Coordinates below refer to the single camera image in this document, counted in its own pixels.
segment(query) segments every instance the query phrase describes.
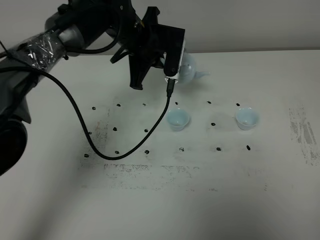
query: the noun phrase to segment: black wire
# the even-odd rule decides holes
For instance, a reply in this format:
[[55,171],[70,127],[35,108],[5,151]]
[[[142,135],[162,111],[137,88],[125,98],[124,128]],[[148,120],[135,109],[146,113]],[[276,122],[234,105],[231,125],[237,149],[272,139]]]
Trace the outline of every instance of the black wire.
[[[88,11],[90,8],[94,8],[94,7],[99,7],[100,4],[97,4],[97,5],[93,5],[93,6],[90,6],[88,9],[85,9],[84,11]],[[105,47],[102,47],[102,48],[98,48],[98,49],[80,49],[80,48],[75,48],[75,47],[65,47],[65,50],[68,52],[68,53],[76,53],[76,54],[101,54],[101,53],[104,53],[110,49],[112,49],[118,42],[119,40],[119,37],[120,37],[120,33],[121,33],[121,18],[120,18],[120,15],[117,11],[114,11],[118,17],[118,21],[119,21],[119,26],[118,26],[118,31],[117,31],[117,34],[115,36],[115,38],[113,39],[113,41],[105,46]]]
[[151,130],[148,132],[148,134],[142,139],[141,142],[138,143],[137,146],[135,146],[133,149],[131,149],[130,151],[128,151],[127,153],[121,155],[121,156],[116,156],[116,157],[111,157],[111,156],[106,156],[106,155],[103,155],[97,148],[96,146],[94,145],[94,143],[92,142],[92,139],[90,138],[90,135],[89,135],[89,132],[88,132],[88,129],[87,129],[87,126],[85,124],[85,121],[81,115],[81,112],[74,100],[74,98],[71,96],[70,92],[66,89],[66,87],[58,80],[56,79],[54,76],[52,76],[51,74],[45,72],[45,71],[42,71],[42,70],[39,70],[39,69],[36,69],[36,68],[32,68],[32,67],[26,67],[26,66],[12,66],[12,67],[4,67],[4,68],[0,68],[0,74],[1,73],[7,73],[7,72],[12,72],[12,71],[20,71],[20,72],[28,72],[28,73],[36,73],[36,74],[39,74],[39,75],[42,75],[44,77],[47,77],[48,79],[51,79],[54,83],[56,83],[60,88],[61,90],[65,93],[65,95],[68,97],[68,99],[70,100],[78,118],[79,118],[79,121],[81,123],[81,126],[82,126],[82,129],[84,131],[84,134],[86,136],[86,139],[88,140],[89,142],[89,145],[91,146],[92,150],[101,158],[103,159],[106,159],[106,160],[120,160],[120,159],[123,159],[127,156],[129,156],[130,154],[132,154],[134,151],[136,151],[149,137],[150,135],[153,133],[153,131],[156,129],[156,127],[159,125],[159,123],[161,122],[162,118],[165,116],[167,110],[168,110],[168,107],[169,107],[169,103],[170,103],[170,97],[168,96],[167,99],[166,99],[166,104],[165,104],[165,108],[161,114],[161,116],[159,117],[159,119],[156,121],[156,123],[154,124],[154,126],[151,128]]
[[5,45],[2,43],[2,41],[0,41],[0,45],[3,48],[4,52],[0,53],[0,59],[8,56],[8,50],[6,49]]
[[76,54],[101,54],[112,49],[117,44],[119,40],[119,35],[120,35],[120,28],[114,40],[108,46],[105,46],[99,49],[80,49],[75,47],[66,47],[65,50],[68,53],[76,53]]

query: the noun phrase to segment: dirty stain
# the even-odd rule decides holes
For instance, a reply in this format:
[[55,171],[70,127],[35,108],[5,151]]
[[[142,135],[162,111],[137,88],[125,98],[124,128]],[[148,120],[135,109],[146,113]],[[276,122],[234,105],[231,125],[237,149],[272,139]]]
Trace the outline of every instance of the dirty stain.
[[194,192],[193,177],[200,174],[197,166],[181,165],[104,164],[103,169],[108,184],[105,187],[133,190],[181,189]]
[[289,119],[291,140],[300,145],[305,163],[317,166],[320,162],[320,152],[304,107],[289,108]]
[[100,121],[98,121],[98,122],[96,123],[96,127],[95,127],[95,130],[96,130],[96,131],[99,129],[99,126],[100,126]]

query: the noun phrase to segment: teapot spout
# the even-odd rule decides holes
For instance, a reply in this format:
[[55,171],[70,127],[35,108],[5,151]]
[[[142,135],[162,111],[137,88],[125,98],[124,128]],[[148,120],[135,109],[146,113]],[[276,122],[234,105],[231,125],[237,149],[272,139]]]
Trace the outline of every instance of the teapot spout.
[[199,78],[202,78],[203,76],[209,76],[209,75],[211,75],[211,72],[209,71],[196,71],[194,78],[199,79]]

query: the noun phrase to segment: plastic wrap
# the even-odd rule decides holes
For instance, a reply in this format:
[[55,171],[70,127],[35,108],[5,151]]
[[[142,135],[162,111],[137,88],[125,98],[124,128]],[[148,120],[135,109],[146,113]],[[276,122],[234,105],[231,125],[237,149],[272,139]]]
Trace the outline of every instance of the plastic wrap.
[[65,48],[54,32],[45,32],[26,39],[8,50],[25,64],[49,72],[65,54]]

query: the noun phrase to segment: white wall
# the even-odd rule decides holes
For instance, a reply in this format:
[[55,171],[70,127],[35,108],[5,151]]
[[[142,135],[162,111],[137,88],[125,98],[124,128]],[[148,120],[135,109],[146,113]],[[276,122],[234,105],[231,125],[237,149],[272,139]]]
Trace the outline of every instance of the white wall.
[[[1,0],[0,39],[12,46],[43,30],[67,0]],[[142,18],[160,9],[159,23],[186,29],[189,52],[317,48],[319,0],[132,0]],[[107,36],[92,48],[108,44]]]

